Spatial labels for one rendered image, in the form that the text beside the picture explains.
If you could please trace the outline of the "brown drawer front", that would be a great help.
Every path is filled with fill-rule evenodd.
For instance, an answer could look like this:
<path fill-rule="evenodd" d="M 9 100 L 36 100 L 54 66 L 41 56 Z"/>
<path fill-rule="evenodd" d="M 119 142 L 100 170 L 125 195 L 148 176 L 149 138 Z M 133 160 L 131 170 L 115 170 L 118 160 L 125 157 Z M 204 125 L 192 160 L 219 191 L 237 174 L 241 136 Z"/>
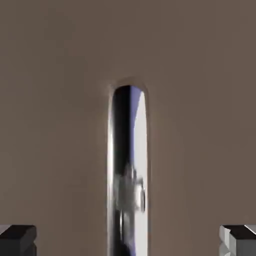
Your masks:
<path fill-rule="evenodd" d="M 146 87 L 150 256 L 256 225 L 256 0 L 0 0 L 0 224 L 107 256 L 109 95 Z"/>

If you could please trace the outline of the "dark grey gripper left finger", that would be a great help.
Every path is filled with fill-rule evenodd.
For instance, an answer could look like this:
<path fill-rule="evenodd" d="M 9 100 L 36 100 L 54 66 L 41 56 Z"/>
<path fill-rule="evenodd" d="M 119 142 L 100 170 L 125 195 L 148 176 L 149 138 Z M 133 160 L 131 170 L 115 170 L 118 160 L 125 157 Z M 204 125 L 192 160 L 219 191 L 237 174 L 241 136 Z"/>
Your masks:
<path fill-rule="evenodd" d="M 0 256 L 37 256 L 36 238 L 35 225 L 0 225 Z"/>

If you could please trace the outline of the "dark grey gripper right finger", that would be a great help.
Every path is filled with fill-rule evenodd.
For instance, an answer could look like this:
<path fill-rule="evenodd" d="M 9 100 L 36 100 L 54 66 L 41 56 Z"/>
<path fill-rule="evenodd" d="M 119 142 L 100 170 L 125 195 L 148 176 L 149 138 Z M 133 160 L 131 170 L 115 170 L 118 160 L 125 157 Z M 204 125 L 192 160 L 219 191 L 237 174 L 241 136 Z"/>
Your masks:
<path fill-rule="evenodd" d="M 219 256 L 256 256 L 256 225 L 220 225 L 219 238 Z"/>

